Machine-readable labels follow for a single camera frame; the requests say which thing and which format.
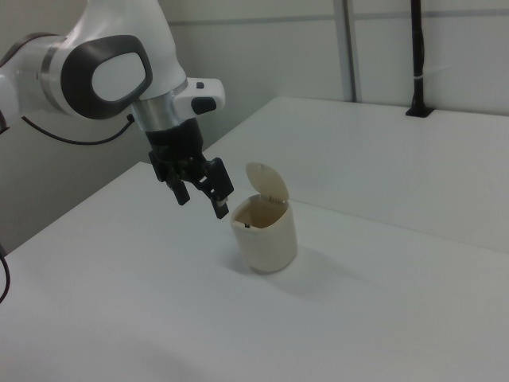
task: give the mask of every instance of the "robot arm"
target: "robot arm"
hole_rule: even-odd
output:
[[[224,106],[223,85],[186,77],[157,0],[87,0],[70,34],[29,35],[0,61],[0,127],[33,110],[108,119],[129,106],[179,204],[191,182],[225,216],[233,187],[221,160],[203,156],[196,122]]]

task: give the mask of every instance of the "black cable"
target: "black cable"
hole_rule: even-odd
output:
[[[6,296],[9,293],[9,288],[10,288],[9,265],[7,265],[6,251],[3,249],[2,245],[0,245],[0,262],[2,262],[3,270],[6,272],[6,287],[4,288],[2,296],[0,297],[0,304],[2,304],[3,300],[6,299]]]
[[[71,139],[61,138],[58,135],[54,135],[54,134],[50,133],[49,131],[44,130],[42,127],[39,127],[38,125],[36,125],[34,122],[32,122],[30,119],[28,119],[26,117],[21,117],[21,119],[23,119],[26,123],[29,124],[29,126],[33,127],[35,130],[39,131],[40,133],[42,133],[50,138],[56,139],[57,141],[60,141],[60,142],[69,143],[71,145],[78,145],[78,146],[97,146],[97,145],[103,145],[104,143],[111,142],[114,139],[118,138],[120,135],[124,134],[126,132],[126,130],[129,128],[129,126],[134,123],[133,115],[129,114],[127,116],[128,122],[117,134],[112,135],[110,138],[106,138],[101,141],[81,142],[81,141],[73,141]]]

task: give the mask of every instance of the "table surface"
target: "table surface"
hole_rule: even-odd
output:
[[[256,275],[190,191],[140,163],[9,255],[2,382],[507,380],[509,256],[292,201]]]

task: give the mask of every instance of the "white wall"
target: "white wall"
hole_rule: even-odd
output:
[[[200,118],[206,146],[275,96],[343,99],[332,0],[160,3],[188,76],[226,90],[226,108]]]
[[[85,0],[0,0],[0,55],[32,32],[66,34]],[[38,113],[30,115],[66,138],[96,140],[119,130],[125,115],[91,122]],[[0,242],[12,251],[42,228],[146,159],[146,138],[136,126],[105,146],[77,147],[53,141],[15,123],[0,135]]]
[[[410,105],[409,0],[352,0],[359,101]],[[423,0],[425,99],[443,110],[509,115],[509,3]]]

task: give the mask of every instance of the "vertical pole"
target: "vertical pole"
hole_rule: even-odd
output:
[[[424,35],[422,34],[421,0],[411,0],[412,46],[414,51],[414,98],[406,112],[411,117],[426,118],[433,109],[424,102]]]

